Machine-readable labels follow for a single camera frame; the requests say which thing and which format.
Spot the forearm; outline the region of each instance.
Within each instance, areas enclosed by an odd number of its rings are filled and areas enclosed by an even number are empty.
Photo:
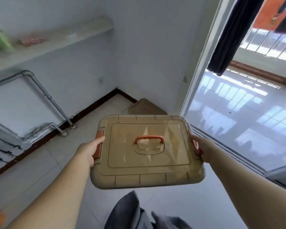
[[[74,156],[53,183],[7,228],[74,229],[89,175],[89,164],[83,159]]]
[[[223,151],[210,165],[249,229],[286,229],[286,190],[252,172]]]

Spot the pink item on shelf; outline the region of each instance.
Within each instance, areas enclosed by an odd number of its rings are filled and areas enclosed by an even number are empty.
[[[30,35],[25,35],[23,37],[19,38],[20,40],[20,44],[25,46],[25,47],[29,47],[31,45],[35,45],[35,44],[41,44],[45,41],[47,41],[46,38],[36,34],[36,33],[31,33]]]

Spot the hand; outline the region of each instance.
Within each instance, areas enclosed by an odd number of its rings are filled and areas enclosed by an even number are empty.
[[[77,148],[74,157],[82,157],[85,161],[87,161],[92,167],[94,165],[93,154],[96,151],[96,147],[99,143],[102,143],[105,140],[105,137],[102,136],[98,139],[92,140],[90,142],[81,143]]]
[[[200,153],[197,154],[202,156],[202,160],[206,163],[211,163],[214,159],[214,154],[220,151],[220,148],[211,140],[204,137],[199,137],[194,134],[190,134],[191,139],[198,142]]]

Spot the wall shelf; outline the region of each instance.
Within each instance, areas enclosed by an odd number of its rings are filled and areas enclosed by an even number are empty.
[[[99,17],[90,22],[77,24],[74,27],[64,27],[53,30],[45,34],[48,41],[42,44],[32,45],[30,47],[14,45],[15,51],[12,54],[0,51],[0,70],[21,64],[30,59],[80,42],[110,29],[113,29],[112,20],[106,17]]]

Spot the storage box lid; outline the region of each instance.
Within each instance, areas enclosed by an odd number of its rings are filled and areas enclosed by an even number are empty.
[[[98,135],[106,139],[91,169],[92,182],[100,189],[113,189],[202,181],[205,169],[189,129],[180,116],[104,117]]]

